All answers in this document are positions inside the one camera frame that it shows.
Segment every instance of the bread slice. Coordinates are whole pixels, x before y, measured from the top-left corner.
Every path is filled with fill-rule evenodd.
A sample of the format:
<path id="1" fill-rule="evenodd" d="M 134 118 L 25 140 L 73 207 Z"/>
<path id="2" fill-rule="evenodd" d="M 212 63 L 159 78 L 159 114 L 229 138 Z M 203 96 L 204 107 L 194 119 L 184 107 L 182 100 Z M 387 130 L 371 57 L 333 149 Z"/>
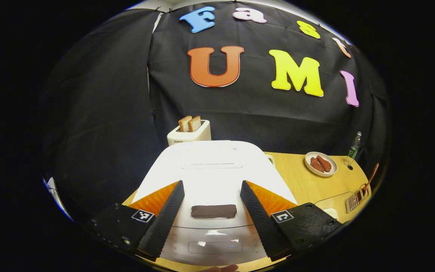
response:
<path id="1" fill-rule="evenodd" d="M 189 132 L 197 131 L 201 127 L 201 116 L 195 116 L 189 122 Z"/>
<path id="2" fill-rule="evenodd" d="M 179 127 L 181 128 L 181 132 L 189 131 L 188 122 L 192 119 L 192 116 L 186 116 L 183 119 L 179 120 Z"/>

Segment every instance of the black curtain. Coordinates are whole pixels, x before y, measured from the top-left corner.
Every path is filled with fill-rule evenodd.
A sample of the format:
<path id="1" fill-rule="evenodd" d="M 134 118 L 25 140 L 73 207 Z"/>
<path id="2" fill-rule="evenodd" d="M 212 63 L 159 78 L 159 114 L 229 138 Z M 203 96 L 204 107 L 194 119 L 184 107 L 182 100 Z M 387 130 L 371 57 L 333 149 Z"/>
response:
<path id="1" fill-rule="evenodd" d="M 190 24 L 179 18 L 205 6 L 216 9 L 212 11 L 216 24 L 191 33 Z M 232 14 L 238 7 L 259 10 L 268 22 L 235 19 Z M 213 140 L 247 141 L 278 153 L 346 155 L 361 131 L 366 144 L 357 160 L 371 173 L 383 156 L 388 100 L 384 83 L 357 48 L 347 46 L 352 54 L 348 59 L 332 39 L 333 33 L 316 26 L 321 36 L 316 39 L 301 32 L 297 20 L 316 26 L 289 12 L 245 2 L 200 3 L 163 14 L 152 34 L 148 63 L 150 98 L 162 148 L 167 146 L 169 131 L 187 115 L 210 120 Z M 240 54 L 239 78 L 220 88 L 194 83 L 187 52 L 214 48 L 209 71 L 223 74 L 226 55 L 221 48 L 230 45 L 245 50 Z M 297 92 L 293 86 L 288 91 L 274 89 L 276 64 L 271 49 L 288 52 L 298 65 L 304 57 L 317 60 L 324 96 L 308 95 L 303 89 Z M 359 107 L 346 103 L 340 70 L 354 75 Z"/>
<path id="2" fill-rule="evenodd" d="M 55 179 L 77 221 L 125 200 L 162 151 L 147 84 L 158 14 L 132 9 L 113 17 L 73 46 L 48 79 L 43 178 Z"/>

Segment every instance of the plate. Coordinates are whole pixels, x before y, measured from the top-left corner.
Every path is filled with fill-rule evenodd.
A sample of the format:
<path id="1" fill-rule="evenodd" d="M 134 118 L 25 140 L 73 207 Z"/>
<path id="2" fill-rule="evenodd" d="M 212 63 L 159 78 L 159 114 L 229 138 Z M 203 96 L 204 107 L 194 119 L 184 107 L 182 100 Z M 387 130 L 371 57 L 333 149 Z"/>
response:
<path id="1" fill-rule="evenodd" d="M 315 168 L 311 167 L 310 165 L 310 160 L 312 157 L 317 157 L 318 155 L 320 155 L 324 160 L 330 162 L 330 164 L 332 165 L 332 168 L 330 170 L 330 172 L 320 172 L 319 170 L 316 170 Z M 337 172 L 337 163 L 330 157 L 328 157 L 327 155 L 320 153 L 320 152 L 309 152 L 305 155 L 305 164 L 307 165 L 307 168 L 313 173 L 316 174 L 318 176 L 321 177 L 331 177 L 333 176 L 333 174 L 335 174 Z"/>

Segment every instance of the table surface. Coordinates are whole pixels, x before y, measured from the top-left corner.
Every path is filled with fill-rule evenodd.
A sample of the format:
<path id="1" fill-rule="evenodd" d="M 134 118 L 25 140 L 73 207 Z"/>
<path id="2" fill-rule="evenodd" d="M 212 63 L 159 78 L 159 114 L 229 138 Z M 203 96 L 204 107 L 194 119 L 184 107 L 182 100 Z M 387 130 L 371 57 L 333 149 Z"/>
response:
<path id="1" fill-rule="evenodd" d="M 345 199 L 352 196 L 352 193 L 367 183 L 367 177 L 357 162 L 352 162 L 353 170 L 349 170 L 344 165 L 346 156 L 330 156 L 337 163 L 338 169 L 333 176 L 325 178 L 313 174 L 307 168 L 304 161 L 305 155 L 271 152 L 265 152 L 265 154 L 271 155 L 275 159 L 276 170 L 281 174 L 281 177 L 290 188 L 290 191 L 295 197 L 298 205 L 310 202 L 323 210 L 328 207 L 333 207 L 335 209 L 335 215 L 338 217 L 338 221 L 343 223 L 356 217 L 370 199 L 370 197 L 368 197 L 371 193 L 369 186 L 364 201 L 352 212 L 345 212 Z M 122 204 L 130 205 L 136 192 L 137 190 L 135 190 Z M 284 258 L 271 262 L 271 260 L 266 257 L 238 264 L 238 270 L 240 272 L 257 270 L 282 260 L 284 260 Z M 151 263 L 179 272 L 197 272 L 209 268 L 209 266 L 187 265 L 165 260 L 163 258 L 157 258 L 155 263 Z"/>

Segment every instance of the pink letter i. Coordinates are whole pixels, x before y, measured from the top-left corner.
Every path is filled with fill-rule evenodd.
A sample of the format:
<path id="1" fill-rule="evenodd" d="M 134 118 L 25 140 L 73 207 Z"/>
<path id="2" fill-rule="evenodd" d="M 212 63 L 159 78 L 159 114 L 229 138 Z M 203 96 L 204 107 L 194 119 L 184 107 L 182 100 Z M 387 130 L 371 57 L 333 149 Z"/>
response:
<path id="1" fill-rule="evenodd" d="M 354 77 L 351 73 L 346 71 L 340 71 L 340 74 L 345 78 L 345 84 L 347 85 L 347 104 L 358 107 L 359 101 L 357 100 L 357 94 L 355 93 L 355 86 L 353 84 Z"/>

